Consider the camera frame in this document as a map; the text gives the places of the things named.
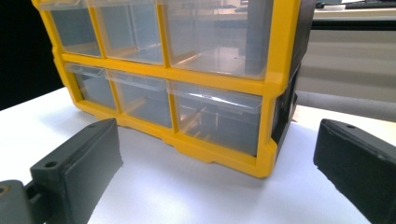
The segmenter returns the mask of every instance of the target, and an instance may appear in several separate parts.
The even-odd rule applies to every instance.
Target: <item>yellow plastic frame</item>
[[[34,6],[39,9],[40,0],[32,0]],[[103,38],[99,33],[96,20],[95,8],[89,7],[93,30],[95,31],[102,58],[93,58],[71,54],[63,51],[62,43],[57,35],[49,11],[39,10],[41,18],[47,29],[52,43],[54,61],[59,71],[61,80],[69,90],[73,103],[77,108],[95,115],[99,119],[116,118],[121,126],[127,126],[143,133],[161,138],[165,143],[172,145],[179,152],[205,162],[217,162],[240,172],[256,177],[265,177],[272,173],[277,153],[277,144],[271,138],[271,128],[274,117],[276,97],[281,95],[289,82],[291,56],[294,44],[294,36],[301,0],[274,0],[271,34],[268,52],[267,69],[263,72],[264,80],[250,80],[240,77],[226,77],[218,75],[208,76],[206,73],[176,69],[170,66],[168,58],[168,42],[165,33],[163,10],[157,5],[159,34],[163,46],[163,65],[152,65],[125,62],[108,59],[105,56]],[[95,103],[84,101],[80,89],[74,77],[68,73],[65,63],[82,63],[84,65],[99,66],[107,69],[122,70],[125,72],[162,77],[166,80],[176,80],[229,91],[240,91],[262,96],[262,116],[259,130],[259,143],[257,157],[211,144],[186,134],[180,133],[177,128],[177,114],[173,95],[169,95],[170,112],[173,128],[165,128],[154,123],[135,119],[120,110],[119,97],[115,84],[110,83],[110,89],[115,97],[116,110],[106,108]]]

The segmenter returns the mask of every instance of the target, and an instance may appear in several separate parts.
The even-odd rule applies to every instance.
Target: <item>white table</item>
[[[265,179],[203,163],[159,139],[119,127],[124,165],[90,223],[368,223],[312,162],[319,121],[340,115],[298,106],[297,122]],[[384,138],[396,145],[394,123],[340,118],[354,118],[357,126],[364,120],[387,127]],[[27,184],[31,166],[95,121],[72,105],[65,88],[0,111],[0,180]]]

